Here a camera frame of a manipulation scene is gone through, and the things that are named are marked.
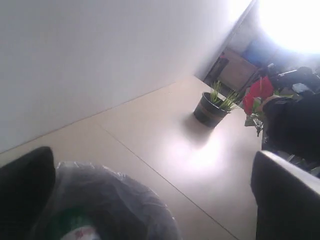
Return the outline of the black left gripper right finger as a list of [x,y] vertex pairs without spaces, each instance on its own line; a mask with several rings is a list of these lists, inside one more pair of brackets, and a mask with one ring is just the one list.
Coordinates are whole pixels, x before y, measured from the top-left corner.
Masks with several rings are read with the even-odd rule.
[[255,154],[250,186],[257,240],[318,240],[320,180],[268,151]]

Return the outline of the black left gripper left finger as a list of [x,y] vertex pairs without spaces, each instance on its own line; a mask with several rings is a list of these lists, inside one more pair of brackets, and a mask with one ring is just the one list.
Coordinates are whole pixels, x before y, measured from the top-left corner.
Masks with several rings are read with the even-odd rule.
[[56,182],[53,151],[38,147],[0,168],[0,238],[25,240]]

